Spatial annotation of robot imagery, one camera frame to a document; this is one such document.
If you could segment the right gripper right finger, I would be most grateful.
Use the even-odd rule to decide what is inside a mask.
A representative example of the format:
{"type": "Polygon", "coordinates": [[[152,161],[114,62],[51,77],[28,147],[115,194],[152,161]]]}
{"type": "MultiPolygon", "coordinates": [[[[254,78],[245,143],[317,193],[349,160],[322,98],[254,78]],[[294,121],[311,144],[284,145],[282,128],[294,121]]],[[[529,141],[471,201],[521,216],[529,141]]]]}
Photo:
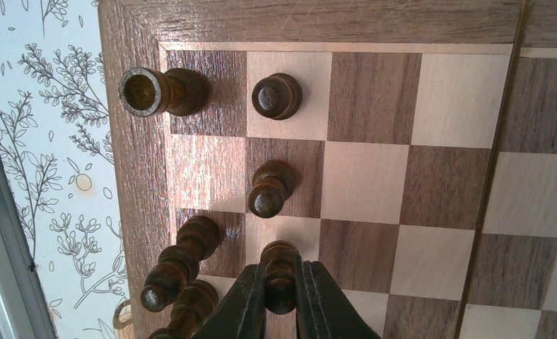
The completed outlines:
{"type": "Polygon", "coordinates": [[[295,262],[298,338],[379,338],[319,261],[295,262]]]}

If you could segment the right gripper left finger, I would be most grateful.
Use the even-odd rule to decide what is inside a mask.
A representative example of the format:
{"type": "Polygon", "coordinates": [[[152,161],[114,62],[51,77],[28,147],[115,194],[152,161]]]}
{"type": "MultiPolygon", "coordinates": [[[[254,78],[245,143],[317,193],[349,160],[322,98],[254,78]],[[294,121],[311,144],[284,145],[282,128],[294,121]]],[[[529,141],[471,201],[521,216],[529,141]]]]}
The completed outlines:
{"type": "Polygon", "coordinates": [[[227,295],[194,338],[263,338],[266,321],[265,269],[245,267],[227,295]]]}

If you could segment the dark pawn chess piece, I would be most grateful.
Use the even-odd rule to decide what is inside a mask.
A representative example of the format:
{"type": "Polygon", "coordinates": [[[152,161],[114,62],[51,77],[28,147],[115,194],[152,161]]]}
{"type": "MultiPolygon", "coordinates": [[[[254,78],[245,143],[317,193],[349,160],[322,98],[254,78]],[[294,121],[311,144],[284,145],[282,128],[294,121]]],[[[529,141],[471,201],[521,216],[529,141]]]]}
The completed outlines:
{"type": "Polygon", "coordinates": [[[267,244],[260,255],[265,270],[265,307],[274,314],[288,314],[296,306],[295,260],[297,247],[284,240],[267,244]]]}

